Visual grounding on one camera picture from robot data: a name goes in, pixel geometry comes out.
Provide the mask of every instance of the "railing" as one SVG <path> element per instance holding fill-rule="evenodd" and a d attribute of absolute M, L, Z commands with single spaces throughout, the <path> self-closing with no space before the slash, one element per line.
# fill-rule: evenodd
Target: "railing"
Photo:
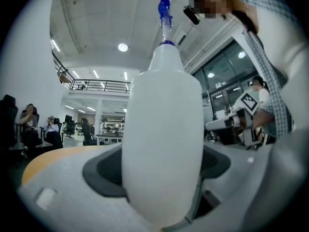
<path fill-rule="evenodd" d="M 111 80 L 75 79 L 70 89 L 129 93 L 130 85 L 128 82 Z"/>
<path fill-rule="evenodd" d="M 129 93 L 130 91 L 131 84 L 129 82 L 98 79 L 75 79 L 69 70 L 62 65 L 54 53 L 53 57 L 59 81 L 70 90 L 91 90 L 117 93 Z"/>

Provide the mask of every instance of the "yellow table edge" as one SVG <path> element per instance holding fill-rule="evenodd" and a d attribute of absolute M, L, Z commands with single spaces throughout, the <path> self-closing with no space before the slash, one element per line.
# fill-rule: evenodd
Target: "yellow table edge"
<path fill-rule="evenodd" d="M 69 148 L 56 149 L 41 154 L 35 159 L 33 159 L 25 168 L 21 184 L 23 185 L 27 183 L 35 174 L 37 174 L 39 171 L 43 170 L 49 164 L 53 163 L 56 160 L 59 160 L 63 157 L 83 153 L 88 150 L 99 149 L 102 147 L 104 146 L 95 145 L 95 146 L 69 147 Z"/>

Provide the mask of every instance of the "column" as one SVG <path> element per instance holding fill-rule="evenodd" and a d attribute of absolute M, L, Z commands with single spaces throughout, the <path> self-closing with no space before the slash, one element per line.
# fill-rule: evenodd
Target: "column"
<path fill-rule="evenodd" d="M 102 113 L 102 99 L 98 99 L 97 112 L 96 112 L 95 135 L 100 134 L 101 113 Z"/>

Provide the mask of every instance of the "spray bottle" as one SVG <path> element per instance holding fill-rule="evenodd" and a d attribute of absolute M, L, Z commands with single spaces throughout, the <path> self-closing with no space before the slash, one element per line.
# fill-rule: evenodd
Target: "spray bottle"
<path fill-rule="evenodd" d="M 169 7 L 161 0 L 163 40 L 148 71 L 131 84 L 122 148 L 129 202 L 158 229 L 189 211 L 203 151 L 202 88 L 184 72 L 170 38 Z"/>

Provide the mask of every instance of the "checkered shirt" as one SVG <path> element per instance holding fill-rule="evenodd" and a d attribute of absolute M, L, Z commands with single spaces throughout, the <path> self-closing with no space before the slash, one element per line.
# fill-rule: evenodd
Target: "checkered shirt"
<path fill-rule="evenodd" d="M 247 4 L 255 7 L 263 8 L 271 11 L 284 19 L 300 25 L 300 22 L 293 14 L 291 8 L 285 3 L 284 0 L 241 0 Z M 265 102 L 261 109 L 273 114 L 275 121 L 265 126 L 263 129 L 265 133 L 280 138 L 282 135 L 289 133 L 292 130 L 292 117 L 289 113 L 281 95 L 280 90 L 286 84 L 287 80 L 284 76 L 276 70 L 269 62 L 263 45 L 258 37 L 253 33 L 244 30 L 245 39 L 252 50 L 257 62 L 259 63 L 262 72 L 267 81 L 270 98 Z"/>

